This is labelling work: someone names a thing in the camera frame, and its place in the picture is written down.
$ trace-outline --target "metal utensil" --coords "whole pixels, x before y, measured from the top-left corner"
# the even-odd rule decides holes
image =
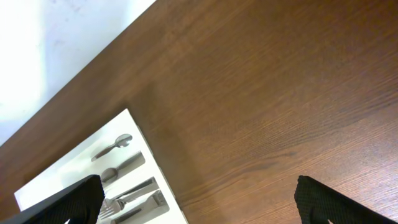
[[[109,200],[109,199],[104,200],[98,217],[100,219],[108,218],[111,215],[114,215],[114,214],[120,212],[121,210],[123,210],[127,203],[133,202],[137,198],[139,198],[145,194],[151,193],[158,189],[159,189],[159,186],[157,185],[157,183],[153,182],[153,183],[149,184],[148,186],[141,188],[139,190],[136,190],[135,192],[132,192],[128,195],[119,196],[118,198],[116,198],[114,200]]]
[[[144,187],[147,187],[153,183],[155,183],[155,179],[151,178],[151,179],[144,181],[143,183],[133,187],[132,189],[127,190],[127,191],[117,195],[116,197],[114,197],[112,199],[109,199],[109,198],[104,199],[102,206],[101,206],[101,210],[99,212],[100,213],[105,212],[105,210],[107,210],[115,200],[120,199],[125,196],[128,196],[131,193],[137,192],[138,190],[143,189]]]
[[[164,198],[162,192],[158,190],[153,193],[144,203],[134,207],[130,212],[112,220],[111,224],[120,224],[137,213],[150,211],[166,204],[166,199]]]
[[[127,167],[128,165],[130,165],[131,163],[136,161],[138,159],[138,157],[140,157],[140,156],[141,156],[141,153],[135,154],[132,157],[130,157],[128,160],[122,162],[116,168],[107,168],[101,174],[101,181],[103,183],[114,182],[119,176],[119,170]]]
[[[132,140],[132,136],[130,134],[122,134],[120,135],[115,142],[108,146],[106,149],[103,149],[101,152],[99,152],[97,155],[95,155],[93,158],[91,158],[91,161],[94,162],[95,160],[97,160],[98,158],[100,158],[101,156],[107,154],[108,152],[110,152],[112,149],[114,149],[115,147],[126,147],[130,144],[130,141]]]

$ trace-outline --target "fork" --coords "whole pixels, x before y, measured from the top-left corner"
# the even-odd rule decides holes
[[[123,210],[127,203],[135,201],[140,196],[151,193],[158,189],[159,186],[157,183],[153,182],[144,188],[138,189],[137,191],[126,195],[125,197],[118,197],[116,200],[105,199],[98,217],[100,219],[108,218]]]
[[[149,179],[149,180],[147,180],[147,181],[144,181],[143,183],[141,183],[141,184],[139,184],[139,185],[133,187],[132,189],[127,190],[127,191],[125,191],[125,192],[119,194],[118,196],[116,196],[116,197],[114,197],[114,198],[112,198],[112,199],[109,199],[109,198],[104,199],[104,201],[103,201],[103,203],[102,203],[102,206],[101,206],[101,210],[99,211],[99,213],[103,213],[103,212],[105,212],[105,210],[108,210],[109,207],[111,206],[111,204],[112,204],[115,200],[120,199],[120,198],[122,198],[122,197],[124,198],[125,196],[128,196],[128,195],[130,195],[131,193],[137,192],[138,190],[143,189],[144,187],[147,187],[147,186],[150,185],[150,184],[153,184],[154,182],[155,182],[155,179],[154,179],[154,178],[151,178],[151,179]]]
[[[162,192],[160,190],[157,190],[144,203],[135,206],[129,212],[121,215],[120,217],[115,218],[114,220],[111,221],[110,224],[120,224],[121,222],[130,219],[137,213],[147,213],[157,207],[161,207],[166,204],[167,202]]]

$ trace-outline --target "white cutlery tray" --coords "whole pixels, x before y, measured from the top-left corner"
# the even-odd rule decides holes
[[[114,143],[115,139],[122,134],[132,136],[127,147],[116,147],[96,161],[91,161],[92,157]],[[18,206],[23,211],[90,174],[101,175],[105,169],[117,167],[138,153],[142,156],[131,166],[120,170],[118,179],[111,184],[103,185],[106,198],[113,198],[154,177],[165,197],[167,206],[156,208],[144,216],[134,215],[122,224],[188,223],[160,167],[156,164],[146,140],[127,109],[15,192]],[[128,203],[123,211],[104,220],[98,219],[97,223],[110,223],[112,219],[120,217],[146,198],[143,196]]]

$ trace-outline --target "brown tabletop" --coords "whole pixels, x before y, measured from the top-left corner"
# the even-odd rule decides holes
[[[0,148],[0,220],[125,108],[191,224],[298,223],[300,174],[398,221],[395,0],[158,0]]]

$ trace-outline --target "black textured pad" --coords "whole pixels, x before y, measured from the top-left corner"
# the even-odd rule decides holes
[[[95,224],[104,200],[98,175],[90,175],[0,224]]]
[[[396,224],[311,177],[298,178],[294,199],[303,224]]]

